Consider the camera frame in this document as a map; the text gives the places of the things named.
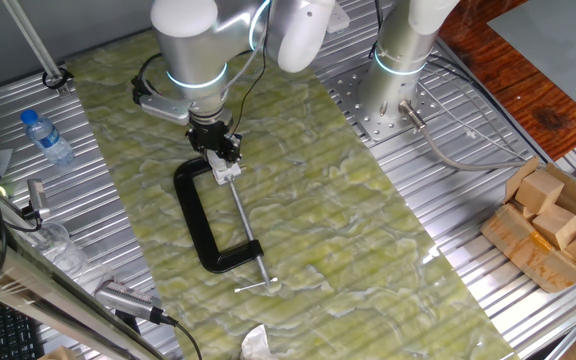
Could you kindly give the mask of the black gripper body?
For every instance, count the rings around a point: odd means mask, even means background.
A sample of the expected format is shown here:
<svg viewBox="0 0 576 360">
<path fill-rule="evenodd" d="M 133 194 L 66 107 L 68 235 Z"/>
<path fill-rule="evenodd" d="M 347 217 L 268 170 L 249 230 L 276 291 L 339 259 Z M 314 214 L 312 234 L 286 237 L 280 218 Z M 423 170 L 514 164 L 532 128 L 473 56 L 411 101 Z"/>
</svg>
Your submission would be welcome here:
<svg viewBox="0 0 576 360">
<path fill-rule="evenodd" d="M 241 135 L 231 134 L 221 121 L 210 125 L 191 122 L 186 137 L 194 148 L 231 148 L 241 143 Z"/>
</svg>

